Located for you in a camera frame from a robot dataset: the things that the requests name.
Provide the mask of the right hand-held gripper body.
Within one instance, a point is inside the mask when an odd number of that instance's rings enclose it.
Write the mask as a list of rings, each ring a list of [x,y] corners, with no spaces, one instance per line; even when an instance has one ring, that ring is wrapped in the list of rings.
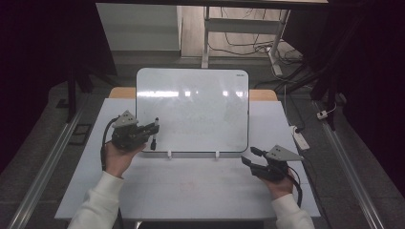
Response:
[[[250,168],[251,174],[256,177],[264,178],[268,181],[283,180],[288,175],[288,162],[301,161],[304,158],[292,151],[280,146],[275,145],[266,155],[262,156],[267,165],[254,164],[254,168]]]

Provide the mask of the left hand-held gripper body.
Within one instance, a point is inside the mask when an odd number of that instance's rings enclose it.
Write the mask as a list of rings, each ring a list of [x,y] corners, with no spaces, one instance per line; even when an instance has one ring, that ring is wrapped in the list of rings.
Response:
[[[126,110],[113,124],[112,143],[123,151],[133,151],[148,141],[150,127],[139,126],[139,121]]]

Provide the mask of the white marker pen black cap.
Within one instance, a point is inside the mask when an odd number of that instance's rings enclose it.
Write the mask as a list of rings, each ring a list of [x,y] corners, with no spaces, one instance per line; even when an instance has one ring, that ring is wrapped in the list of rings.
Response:
[[[157,146],[157,133],[159,132],[159,118],[155,118],[155,127],[157,127],[157,131],[153,134],[153,140],[150,146],[150,149],[155,151]]]

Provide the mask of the white whiteboard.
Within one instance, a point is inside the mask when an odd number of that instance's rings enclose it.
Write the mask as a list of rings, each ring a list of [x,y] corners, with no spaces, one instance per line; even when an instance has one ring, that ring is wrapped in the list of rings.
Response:
[[[248,146],[248,79],[242,70],[141,69],[137,120],[159,122],[158,152],[240,153]]]

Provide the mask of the person's right hand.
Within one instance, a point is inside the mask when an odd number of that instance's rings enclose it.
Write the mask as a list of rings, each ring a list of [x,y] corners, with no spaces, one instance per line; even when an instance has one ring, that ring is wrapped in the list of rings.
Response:
[[[279,181],[268,181],[262,178],[262,182],[266,185],[273,199],[281,198],[293,192],[293,182],[287,177]]]

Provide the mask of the person's left hand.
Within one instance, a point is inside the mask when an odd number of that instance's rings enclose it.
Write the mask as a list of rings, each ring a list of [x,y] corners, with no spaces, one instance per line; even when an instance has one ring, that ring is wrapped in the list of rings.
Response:
[[[140,145],[137,149],[125,152],[118,149],[113,143],[105,145],[105,172],[118,178],[122,178],[124,172],[129,168],[134,156],[146,147]]]

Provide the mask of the wooden table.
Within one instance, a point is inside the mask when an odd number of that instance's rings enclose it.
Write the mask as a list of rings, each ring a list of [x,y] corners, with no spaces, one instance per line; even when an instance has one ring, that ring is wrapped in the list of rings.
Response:
[[[179,92],[161,92],[161,91],[147,91],[141,92],[141,96],[152,97],[174,97],[178,96]],[[111,90],[109,98],[128,98],[133,99],[137,97],[137,89],[135,87],[115,87]],[[273,90],[257,90],[249,91],[250,101],[277,101],[277,95]]]

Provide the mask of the black metal stand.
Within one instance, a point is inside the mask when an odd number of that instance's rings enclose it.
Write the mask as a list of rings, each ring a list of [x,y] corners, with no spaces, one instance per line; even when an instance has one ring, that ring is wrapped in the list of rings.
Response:
[[[72,67],[67,76],[67,100],[69,102],[67,123],[70,123],[77,113],[76,87],[79,87],[85,94],[90,94],[93,91],[94,84],[90,78],[91,75],[111,86],[118,86],[118,83],[110,78],[110,75],[117,75],[116,67],[107,68],[106,70],[101,70],[88,64],[77,64]]]

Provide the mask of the white cabinet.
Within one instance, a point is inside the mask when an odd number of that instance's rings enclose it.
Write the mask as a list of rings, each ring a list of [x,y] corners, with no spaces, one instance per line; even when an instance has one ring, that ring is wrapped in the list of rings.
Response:
[[[96,8],[112,51],[181,49],[181,7],[97,3]]]

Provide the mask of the dark curtain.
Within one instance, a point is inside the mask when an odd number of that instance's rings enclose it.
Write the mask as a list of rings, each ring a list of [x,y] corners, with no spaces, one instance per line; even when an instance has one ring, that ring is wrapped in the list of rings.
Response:
[[[366,0],[364,19],[333,74],[343,113],[405,197],[405,0]],[[293,10],[284,40],[322,69],[353,11]]]
[[[97,0],[0,0],[0,173],[48,103],[51,87],[117,73]]]

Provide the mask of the black rectangular floor bracket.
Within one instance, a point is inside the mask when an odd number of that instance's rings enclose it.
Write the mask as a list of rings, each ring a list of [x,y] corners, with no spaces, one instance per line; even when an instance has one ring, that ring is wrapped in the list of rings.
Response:
[[[70,137],[69,145],[84,146],[92,130],[91,124],[77,124]]]

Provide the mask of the aluminium floor rail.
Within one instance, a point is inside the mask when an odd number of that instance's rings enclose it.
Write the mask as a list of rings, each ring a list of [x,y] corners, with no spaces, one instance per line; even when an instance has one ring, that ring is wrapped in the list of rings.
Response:
[[[10,224],[7,226],[7,229],[24,229],[28,224],[32,213],[53,174],[55,166],[61,158],[62,153],[68,144],[69,138],[73,134],[73,131],[83,114],[83,110],[84,104],[79,106],[71,121],[64,125],[61,134],[47,155],[27,194],[24,196],[12,217]]]
[[[372,198],[363,185],[357,171],[355,170],[352,162],[350,161],[347,151],[345,150],[338,134],[334,131],[326,119],[318,119],[326,133],[328,140],[333,151],[336,154],[342,170],[352,188],[358,204],[363,212],[366,221],[371,229],[386,229],[382,217],[377,212]]]

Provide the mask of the white metal desk frame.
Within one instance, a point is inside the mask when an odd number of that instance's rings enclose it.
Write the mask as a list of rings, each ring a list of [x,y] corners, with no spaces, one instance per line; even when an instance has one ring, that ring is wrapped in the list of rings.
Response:
[[[268,21],[265,19],[226,19],[211,18],[210,8],[204,8],[203,22],[203,49],[202,49],[202,67],[208,67],[208,41],[210,32],[231,32],[231,33],[255,33],[274,35],[274,40],[270,48],[266,48],[267,56],[271,63],[271,69],[276,76],[282,76],[282,70],[276,63],[276,52],[281,41],[285,25],[288,20],[289,10],[280,10],[280,19],[278,21]]]

